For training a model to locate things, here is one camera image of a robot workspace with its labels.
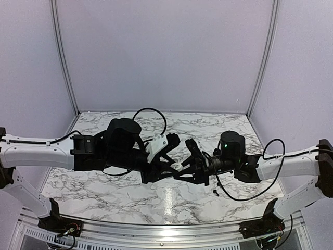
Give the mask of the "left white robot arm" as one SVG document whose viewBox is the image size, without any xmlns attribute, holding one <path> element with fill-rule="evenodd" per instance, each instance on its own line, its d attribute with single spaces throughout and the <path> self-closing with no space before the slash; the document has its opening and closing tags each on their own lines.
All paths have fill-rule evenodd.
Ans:
<svg viewBox="0 0 333 250">
<path fill-rule="evenodd" d="M 106 130 L 96 135 L 71 132 L 60 139 L 19 139 L 1 128 L 1 189 L 25 206 L 55 232 L 66 227 L 59 206 L 45 198 L 18 172 L 20 166 L 56 167 L 74 171 L 103 171 L 118 167 L 138 171 L 142 182 L 155 182 L 166 173 L 172 176 L 182 166 L 166 158 L 180 143 L 176 134 L 157 135 L 147 145 L 140 137 L 140 125 L 129 118 L 112 119 Z"/>
</svg>

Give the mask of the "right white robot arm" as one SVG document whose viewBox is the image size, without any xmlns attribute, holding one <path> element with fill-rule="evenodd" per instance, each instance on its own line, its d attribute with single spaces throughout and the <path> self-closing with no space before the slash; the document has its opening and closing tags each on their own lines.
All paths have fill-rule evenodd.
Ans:
<svg viewBox="0 0 333 250">
<path fill-rule="evenodd" d="M 332 197 L 332 145 L 322 139 L 315 146 L 280 155 L 247 155 L 245 138 L 234 131 L 223 132 L 214 156 L 202 152 L 193 139 L 186 141 L 191 152 L 185 169 L 174 175 L 177 180 L 209 185 L 209 177 L 233 172 L 244 183 L 260 183 L 278 177 L 312 176 L 312 179 L 285 197 L 269 202 L 258 229 L 269 233 L 278 222 L 322 198 Z"/>
</svg>

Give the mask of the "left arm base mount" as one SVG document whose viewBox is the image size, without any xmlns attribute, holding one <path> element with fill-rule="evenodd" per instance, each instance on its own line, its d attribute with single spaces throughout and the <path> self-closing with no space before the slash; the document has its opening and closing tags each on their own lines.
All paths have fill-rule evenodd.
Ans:
<svg viewBox="0 0 333 250">
<path fill-rule="evenodd" d="M 58 233 L 60 236 L 71 234 L 74 237 L 79 237 L 82 232 L 83 221 L 61 216 L 59 205 L 53 198 L 49 199 L 49 204 L 50 208 L 47 214 L 42 217 L 38 216 L 38 227 Z"/>
</svg>

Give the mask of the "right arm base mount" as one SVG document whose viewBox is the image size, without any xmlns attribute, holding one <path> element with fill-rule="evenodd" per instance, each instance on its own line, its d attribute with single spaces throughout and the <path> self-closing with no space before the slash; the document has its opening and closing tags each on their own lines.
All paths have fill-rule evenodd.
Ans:
<svg viewBox="0 0 333 250">
<path fill-rule="evenodd" d="M 278 218 L 274 212 L 274 205 L 277 198 L 270 201 L 264 211 L 262 218 L 241 222 L 239 232 L 244 239 L 275 233 L 285 229 L 282 219 Z"/>
</svg>

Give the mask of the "white earbud charging case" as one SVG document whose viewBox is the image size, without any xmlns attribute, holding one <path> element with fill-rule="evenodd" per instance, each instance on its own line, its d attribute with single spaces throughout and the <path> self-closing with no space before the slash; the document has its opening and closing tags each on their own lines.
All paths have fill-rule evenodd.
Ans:
<svg viewBox="0 0 333 250">
<path fill-rule="evenodd" d="M 170 167 L 178 172 L 183 170 L 183 165 L 177 159 L 170 165 Z"/>
</svg>

